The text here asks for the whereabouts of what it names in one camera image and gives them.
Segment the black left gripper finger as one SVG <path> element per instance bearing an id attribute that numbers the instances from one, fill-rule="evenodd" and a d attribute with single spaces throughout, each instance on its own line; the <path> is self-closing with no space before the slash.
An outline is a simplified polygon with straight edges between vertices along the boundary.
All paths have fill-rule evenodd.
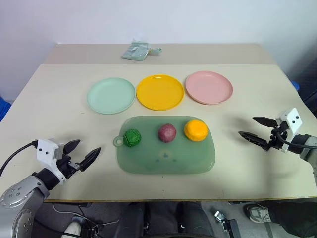
<path id="1" fill-rule="evenodd" d="M 71 153 L 79 143 L 80 139 L 67 142 L 63 147 L 63 154 L 68 155 L 69 153 Z"/>
<path id="2" fill-rule="evenodd" d="M 89 152 L 86 156 L 85 159 L 79 163 L 80 165 L 80 171 L 85 171 L 97 158 L 101 151 L 101 147 L 98 147 L 91 152 Z"/>

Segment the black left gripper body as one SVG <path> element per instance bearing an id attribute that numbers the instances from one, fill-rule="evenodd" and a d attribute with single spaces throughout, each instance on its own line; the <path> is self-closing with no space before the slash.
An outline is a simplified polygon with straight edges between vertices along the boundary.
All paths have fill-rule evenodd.
<path id="1" fill-rule="evenodd" d="M 69 179 L 77 171 L 81 170 L 81 165 L 79 163 L 73 163 L 70 156 L 63 154 L 62 158 L 57 160 L 57 168 L 66 179 Z"/>

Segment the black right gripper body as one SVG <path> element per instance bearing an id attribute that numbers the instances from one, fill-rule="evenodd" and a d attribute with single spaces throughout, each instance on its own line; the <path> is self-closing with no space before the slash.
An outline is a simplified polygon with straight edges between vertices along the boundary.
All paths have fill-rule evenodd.
<path id="1" fill-rule="evenodd" d="M 284 142 L 287 138 L 288 125 L 286 122 L 282 122 L 280 125 L 277 125 L 277 128 L 273 128 L 271 131 L 270 141 L 268 142 L 269 148 L 273 147 L 275 149 L 281 149 Z"/>

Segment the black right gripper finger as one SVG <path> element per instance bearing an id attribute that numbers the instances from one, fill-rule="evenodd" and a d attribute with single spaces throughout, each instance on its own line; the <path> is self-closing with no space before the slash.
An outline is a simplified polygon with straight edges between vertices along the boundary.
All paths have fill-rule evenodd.
<path id="1" fill-rule="evenodd" d="M 266 117 L 253 117 L 253 120 L 266 127 L 277 128 L 277 122 L 274 119 Z"/>
<path id="2" fill-rule="evenodd" d="M 239 131 L 238 132 L 244 139 L 251 142 L 252 144 L 255 144 L 257 146 L 260 146 L 264 150 L 269 150 L 269 144 L 266 140 L 259 138 L 257 135 L 245 132 L 245 131 Z"/>

